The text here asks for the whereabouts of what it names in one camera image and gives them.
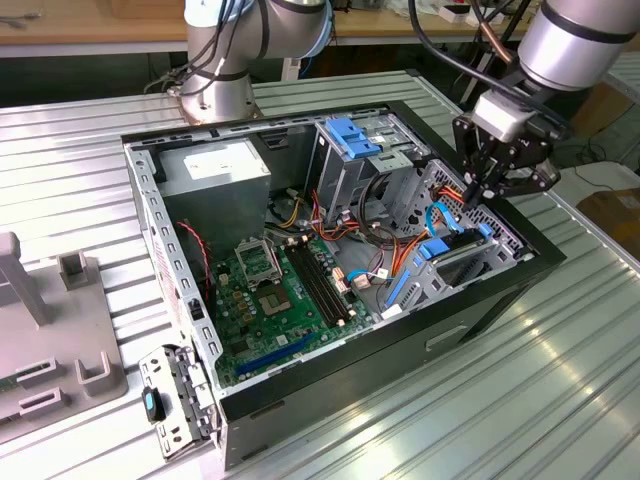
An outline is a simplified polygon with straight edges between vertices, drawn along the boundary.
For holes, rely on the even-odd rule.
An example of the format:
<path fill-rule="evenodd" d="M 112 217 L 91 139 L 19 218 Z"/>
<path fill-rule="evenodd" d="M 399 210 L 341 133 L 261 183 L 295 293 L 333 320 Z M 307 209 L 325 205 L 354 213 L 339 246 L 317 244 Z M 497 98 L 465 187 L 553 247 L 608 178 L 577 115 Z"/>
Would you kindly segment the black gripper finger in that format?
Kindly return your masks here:
<path fill-rule="evenodd" d="M 481 181 L 482 199 L 509 198 L 548 191 L 559 182 L 559 170 L 549 159 L 533 167 L 510 169 L 497 164 Z"/>
<path fill-rule="evenodd" d="M 478 127 L 468 113 L 457 116 L 452 122 L 455 147 L 462 159 L 466 189 L 462 194 L 465 208 L 475 208 L 480 202 L 482 185 L 493 140 Z"/>

